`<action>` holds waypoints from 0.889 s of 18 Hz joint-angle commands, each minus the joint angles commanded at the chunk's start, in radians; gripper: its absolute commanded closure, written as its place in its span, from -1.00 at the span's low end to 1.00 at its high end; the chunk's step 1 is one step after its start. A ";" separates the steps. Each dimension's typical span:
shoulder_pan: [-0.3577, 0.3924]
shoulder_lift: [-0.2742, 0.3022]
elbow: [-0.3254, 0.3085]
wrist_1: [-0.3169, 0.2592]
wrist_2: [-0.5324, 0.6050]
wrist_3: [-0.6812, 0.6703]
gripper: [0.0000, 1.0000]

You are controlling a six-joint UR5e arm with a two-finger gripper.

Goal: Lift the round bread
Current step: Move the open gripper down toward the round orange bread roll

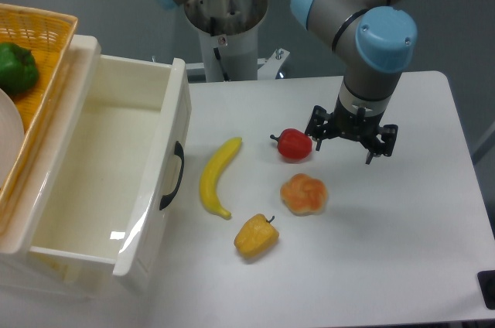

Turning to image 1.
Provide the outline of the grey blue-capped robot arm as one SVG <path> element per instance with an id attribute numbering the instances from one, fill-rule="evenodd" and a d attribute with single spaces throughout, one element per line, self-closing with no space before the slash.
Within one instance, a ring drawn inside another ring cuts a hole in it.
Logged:
<path id="1" fill-rule="evenodd" d="M 200 36 L 208 81 L 253 80 L 258 75 L 257 30 L 267 0 L 156 0 L 184 8 Z M 390 156 L 398 127 L 381 119 L 417 42 L 413 18 L 400 0 L 290 0 L 297 22 L 324 42 L 346 72 L 332 112 L 314 107 L 306 134 L 359 142 L 369 158 Z"/>

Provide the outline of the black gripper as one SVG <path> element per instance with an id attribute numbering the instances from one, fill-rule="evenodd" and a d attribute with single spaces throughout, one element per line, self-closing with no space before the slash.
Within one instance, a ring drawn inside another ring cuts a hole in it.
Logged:
<path id="1" fill-rule="evenodd" d="M 370 115 L 364 107 L 347 107 L 338 97 L 333 113 L 314 106 L 304 134 L 316 143 L 316 151 L 327 139 L 339 137 L 360 142 L 367 150 L 365 164 L 370 165 L 373 158 L 391 157 L 398 137 L 397 125 L 380 126 L 383 115 L 383 111 Z"/>

